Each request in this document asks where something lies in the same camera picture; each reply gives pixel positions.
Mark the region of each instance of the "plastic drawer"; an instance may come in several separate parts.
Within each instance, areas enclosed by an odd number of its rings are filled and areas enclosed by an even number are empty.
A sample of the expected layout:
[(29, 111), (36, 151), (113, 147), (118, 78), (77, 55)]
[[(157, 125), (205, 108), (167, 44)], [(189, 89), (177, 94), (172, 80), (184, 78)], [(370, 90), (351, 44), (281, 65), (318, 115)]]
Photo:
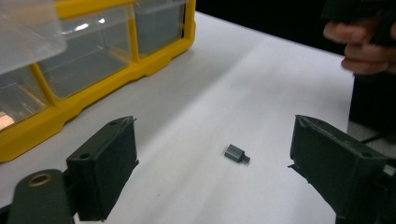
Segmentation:
[(67, 50), (39, 63), (55, 95), (68, 97), (128, 66), (128, 10), (114, 7), (62, 21)]
[(195, 38), (196, 0), (53, 2), (67, 48), (0, 74), (0, 162), (60, 132), (126, 83), (154, 75)]
[(140, 57), (180, 39), (186, 0), (139, 0), (134, 2)]
[(51, 2), (0, 1), (0, 75), (52, 57), (66, 48)]
[(33, 116), (47, 104), (27, 67), (0, 76), (0, 130)]

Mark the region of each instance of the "human hand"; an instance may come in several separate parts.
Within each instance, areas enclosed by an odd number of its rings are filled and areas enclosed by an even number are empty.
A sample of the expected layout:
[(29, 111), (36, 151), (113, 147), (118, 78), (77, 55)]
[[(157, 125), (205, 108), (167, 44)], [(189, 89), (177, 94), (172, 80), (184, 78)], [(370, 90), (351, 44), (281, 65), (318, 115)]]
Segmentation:
[[(396, 47), (369, 43), (377, 25), (378, 19), (364, 19), (351, 24), (330, 21), (323, 35), (335, 43), (346, 44), (346, 57), (341, 62), (346, 70), (359, 75), (384, 71), (396, 74)], [(396, 40), (396, 22), (390, 29), (390, 35)]]

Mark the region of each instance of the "small metal part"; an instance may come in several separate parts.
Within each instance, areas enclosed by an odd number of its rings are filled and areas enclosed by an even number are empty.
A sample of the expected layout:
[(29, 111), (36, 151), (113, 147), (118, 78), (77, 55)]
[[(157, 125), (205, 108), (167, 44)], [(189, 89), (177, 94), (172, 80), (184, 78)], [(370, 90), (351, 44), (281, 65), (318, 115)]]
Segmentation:
[(227, 147), (224, 156), (238, 163), (239, 162), (243, 162), (246, 164), (250, 163), (250, 157), (245, 155), (245, 151), (234, 145), (229, 145)]

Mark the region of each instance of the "black background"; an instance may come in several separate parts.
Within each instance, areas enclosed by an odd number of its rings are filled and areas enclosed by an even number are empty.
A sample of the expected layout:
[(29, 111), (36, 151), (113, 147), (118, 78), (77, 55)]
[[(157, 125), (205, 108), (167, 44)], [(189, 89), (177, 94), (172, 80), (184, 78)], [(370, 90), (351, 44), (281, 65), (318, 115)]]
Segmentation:
[(343, 45), (323, 37), (320, 18), (325, 0), (226, 1), (196, 0), (196, 10), (248, 28), (329, 52), (343, 54)]

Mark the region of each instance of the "yellow storage organizer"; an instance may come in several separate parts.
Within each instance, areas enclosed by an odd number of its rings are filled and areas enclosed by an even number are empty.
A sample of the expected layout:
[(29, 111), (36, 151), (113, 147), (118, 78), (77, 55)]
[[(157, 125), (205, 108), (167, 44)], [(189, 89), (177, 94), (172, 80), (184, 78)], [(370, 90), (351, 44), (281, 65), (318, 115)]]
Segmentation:
[(0, 161), (17, 158), (87, 105), (162, 69), (195, 37), (195, 0), (61, 0), (55, 7), (66, 50), (0, 75)]

